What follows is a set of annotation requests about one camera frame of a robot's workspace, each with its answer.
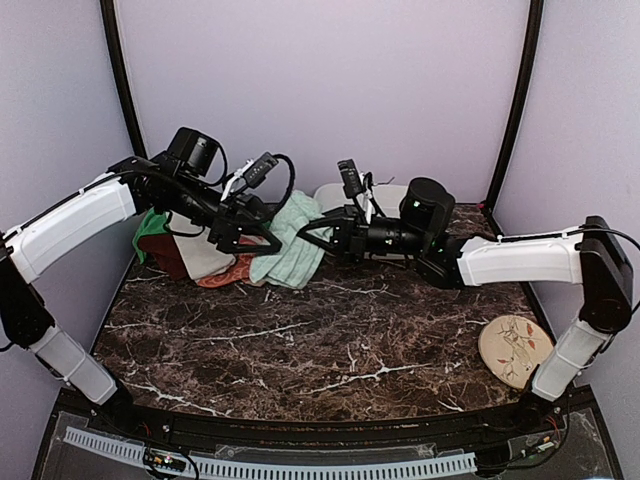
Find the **mint green panda towel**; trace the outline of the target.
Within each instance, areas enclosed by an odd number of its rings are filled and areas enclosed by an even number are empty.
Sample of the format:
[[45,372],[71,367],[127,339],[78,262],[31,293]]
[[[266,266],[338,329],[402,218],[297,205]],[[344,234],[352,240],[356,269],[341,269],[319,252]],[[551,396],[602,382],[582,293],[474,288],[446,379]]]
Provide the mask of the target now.
[[324,250],[300,238],[297,233],[321,217],[321,205],[305,193],[294,190],[269,227],[269,231],[281,241],[281,249],[276,254],[253,258],[249,269],[250,281],[290,289],[304,288],[318,269]]

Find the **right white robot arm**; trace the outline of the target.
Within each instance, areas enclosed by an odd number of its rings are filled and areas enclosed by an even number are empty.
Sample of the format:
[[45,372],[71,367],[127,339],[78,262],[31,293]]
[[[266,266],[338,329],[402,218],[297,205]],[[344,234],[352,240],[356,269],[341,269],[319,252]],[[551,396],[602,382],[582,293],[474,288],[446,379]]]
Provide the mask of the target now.
[[549,359],[537,367],[516,405],[510,424],[521,434],[534,432],[549,416],[549,405],[635,312],[633,268],[618,240],[621,233],[599,216],[578,227],[516,237],[457,238],[446,229],[454,197],[438,182],[410,181],[399,217],[366,217],[354,204],[334,208],[302,227],[297,235],[326,252],[361,260],[367,254],[413,259],[428,284],[462,289],[510,282],[579,284],[583,305],[561,335]]

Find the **cream white towel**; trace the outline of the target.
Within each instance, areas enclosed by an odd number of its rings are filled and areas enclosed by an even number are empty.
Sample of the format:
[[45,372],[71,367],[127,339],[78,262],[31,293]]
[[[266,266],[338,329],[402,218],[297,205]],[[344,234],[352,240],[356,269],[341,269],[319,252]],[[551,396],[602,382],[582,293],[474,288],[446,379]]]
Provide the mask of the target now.
[[219,251],[208,241],[209,228],[198,227],[187,217],[173,213],[169,229],[192,280],[222,274],[235,264],[234,255]]

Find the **white plastic basin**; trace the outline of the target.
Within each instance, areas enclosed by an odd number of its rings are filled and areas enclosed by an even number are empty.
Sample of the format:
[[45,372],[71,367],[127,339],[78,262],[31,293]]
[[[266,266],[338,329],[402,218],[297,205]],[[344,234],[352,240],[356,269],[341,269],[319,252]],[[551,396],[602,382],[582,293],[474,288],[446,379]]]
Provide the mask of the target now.
[[[406,185],[378,185],[373,188],[374,198],[387,217],[400,217],[400,204],[407,192]],[[344,195],[343,186],[328,183],[316,189],[312,197],[320,204],[321,211],[326,212],[353,202]]]

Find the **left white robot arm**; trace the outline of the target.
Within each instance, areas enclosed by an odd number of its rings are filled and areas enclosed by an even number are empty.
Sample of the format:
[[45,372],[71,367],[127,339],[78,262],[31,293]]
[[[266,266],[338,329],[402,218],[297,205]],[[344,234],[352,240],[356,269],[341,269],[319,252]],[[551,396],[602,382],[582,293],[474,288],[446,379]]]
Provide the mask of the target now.
[[89,185],[1,237],[1,324],[11,346],[31,351],[92,404],[120,436],[141,427],[128,391],[57,325],[34,282],[55,262],[98,233],[151,209],[179,214],[203,228],[226,254],[273,254],[280,241],[266,225],[276,211],[252,189],[288,157],[264,153],[208,184],[203,178],[220,143],[180,128],[169,147],[151,159],[129,157]]

